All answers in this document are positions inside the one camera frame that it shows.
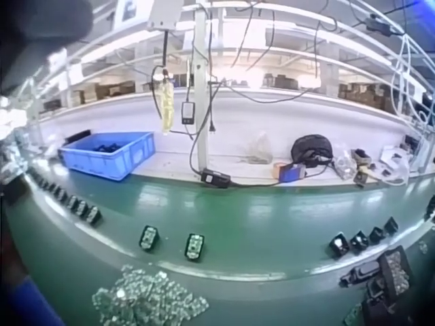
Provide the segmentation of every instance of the blue object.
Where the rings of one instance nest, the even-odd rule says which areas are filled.
[[[286,168],[282,166],[279,169],[279,179],[281,183],[292,182],[296,180],[303,179],[305,177],[305,166],[295,165],[291,168]]]
[[[94,151],[116,144],[113,153]],[[152,132],[92,134],[60,149],[67,168],[120,181],[156,152]]]
[[[10,293],[9,297],[16,312],[26,319],[26,325],[65,326],[29,276]]]

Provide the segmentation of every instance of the green workbench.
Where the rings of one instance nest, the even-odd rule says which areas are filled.
[[[338,326],[364,298],[363,285],[341,289],[338,280],[364,256],[334,261],[327,245],[339,232],[348,238],[360,230],[368,235],[391,216],[401,236],[365,255],[374,259],[388,245],[409,247],[420,297],[431,276],[435,232],[430,222],[423,224],[423,215],[435,193],[433,176],[404,187],[222,190],[134,175],[116,183],[73,171],[39,171],[69,195],[97,205],[104,218],[93,229],[32,181],[31,194],[8,208],[24,263],[68,325],[98,325],[92,294],[111,287],[120,268],[131,264],[152,274],[164,270],[207,298],[210,309],[189,325]],[[138,246],[145,225],[160,233],[153,253]],[[184,257],[190,233],[205,236],[199,264]],[[426,255],[418,245],[423,235]]]

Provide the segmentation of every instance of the white pole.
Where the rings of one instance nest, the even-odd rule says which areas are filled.
[[[196,0],[196,3],[205,5],[207,0]],[[192,68],[194,69],[194,84],[195,84],[195,116],[196,116],[196,131],[199,132],[201,124],[207,113],[207,76],[206,71],[208,66],[205,58],[208,58],[208,53],[205,47],[206,38],[206,14],[203,10],[195,12],[195,51],[193,56]],[[198,169],[203,170],[208,165],[208,121],[203,128],[203,131],[198,136],[196,150],[198,155]]]

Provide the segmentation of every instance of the plastic bin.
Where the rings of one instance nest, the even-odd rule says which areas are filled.
[[[94,151],[117,144],[113,153]],[[110,132],[92,134],[60,149],[65,166],[90,175],[120,181],[156,152],[152,132]]]

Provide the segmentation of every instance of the plastic bag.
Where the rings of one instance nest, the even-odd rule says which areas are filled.
[[[247,150],[247,162],[249,164],[270,164],[272,163],[272,145],[265,131],[249,144]]]
[[[332,161],[334,162],[335,171],[343,180],[353,179],[358,172],[358,166],[352,158],[350,148],[343,142],[333,143],[332,147],[334,150],[334,159]]]

